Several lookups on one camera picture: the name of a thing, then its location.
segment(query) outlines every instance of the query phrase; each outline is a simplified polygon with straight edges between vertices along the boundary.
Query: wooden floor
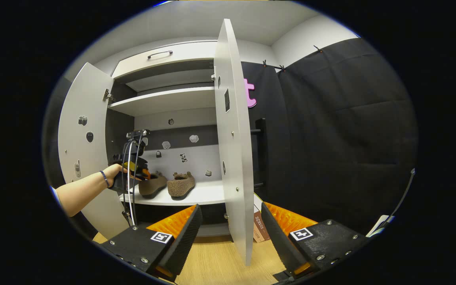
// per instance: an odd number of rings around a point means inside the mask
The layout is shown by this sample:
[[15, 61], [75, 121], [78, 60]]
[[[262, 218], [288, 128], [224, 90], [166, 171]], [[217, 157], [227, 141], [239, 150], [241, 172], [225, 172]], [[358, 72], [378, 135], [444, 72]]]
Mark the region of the wooden floor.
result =
[[[106, 239], [98, 233], [93, 241], [102, 243]], [[251, 266], [244, 266], [230, 236], [198, 237], [175, 282], [178, 285], [270, 285], [277, 282], [272, 274], [284, 269], [271, 240], [253, 241]]]

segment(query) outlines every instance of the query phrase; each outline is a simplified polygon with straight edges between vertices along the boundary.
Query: ceiling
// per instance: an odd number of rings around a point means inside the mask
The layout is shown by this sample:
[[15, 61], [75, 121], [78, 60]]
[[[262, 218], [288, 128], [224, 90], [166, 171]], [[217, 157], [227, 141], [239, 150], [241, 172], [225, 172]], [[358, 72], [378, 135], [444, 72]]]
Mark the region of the ceiling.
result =
[[231, 20], [237, 39], [271, 46], [287, 31], [318, 14], [293, 1], [172, 1], [148, 9], [109, 31], [76, 59], [67, 74], [74, 78], [86, 62], [94, 64], [157, 40], [217, 38], [224, 18]]

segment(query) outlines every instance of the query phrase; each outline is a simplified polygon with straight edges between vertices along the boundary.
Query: cardboard box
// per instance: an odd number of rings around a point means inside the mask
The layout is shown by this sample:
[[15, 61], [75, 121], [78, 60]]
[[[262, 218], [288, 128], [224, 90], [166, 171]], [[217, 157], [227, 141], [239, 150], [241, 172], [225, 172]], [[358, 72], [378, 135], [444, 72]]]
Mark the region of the cardboard box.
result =
[[256, 242], [262, 242], [265, 240], [270, 240], [270, 235], [266, 231], [265, 224], [261, 220], [261, 203], [262, 200], [255, 194], [255, 216], [254, 216], [254, 226], [253, 226], [253, 238]]

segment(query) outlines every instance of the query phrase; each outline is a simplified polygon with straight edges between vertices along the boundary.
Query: human arm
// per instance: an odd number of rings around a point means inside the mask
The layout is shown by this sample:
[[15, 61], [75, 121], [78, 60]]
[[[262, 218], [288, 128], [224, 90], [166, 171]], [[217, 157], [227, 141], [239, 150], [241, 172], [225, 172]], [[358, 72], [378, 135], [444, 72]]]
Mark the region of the human arm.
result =
[[[123, 167], [120, 164], [112, 164], [103, 170], [109, 186], [114, 184], [114, 178], [122, 170]], [[103, 175], [97, 172], [57, 188], [56, 193], [66, 214], [72, 217], [106, 188], [107, 185]]]

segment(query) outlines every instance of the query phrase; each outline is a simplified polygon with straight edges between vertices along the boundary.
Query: drawer handle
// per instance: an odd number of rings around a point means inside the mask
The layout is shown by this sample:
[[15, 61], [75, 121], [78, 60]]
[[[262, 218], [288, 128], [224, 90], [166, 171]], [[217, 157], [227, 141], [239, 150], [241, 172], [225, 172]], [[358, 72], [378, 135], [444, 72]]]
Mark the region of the drawer handle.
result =
[[173, 51], [162, 51], [162, 52], [157, 52], [157, 53], [151, 54], [150, 56], [147, 56], [147, 58], [150, 58], [153, 55], [157, 55], [157, 54], [160, 54], [160, 53], [163, 53], [163, 52], [169, 52], [170, 54], [173, 54]]

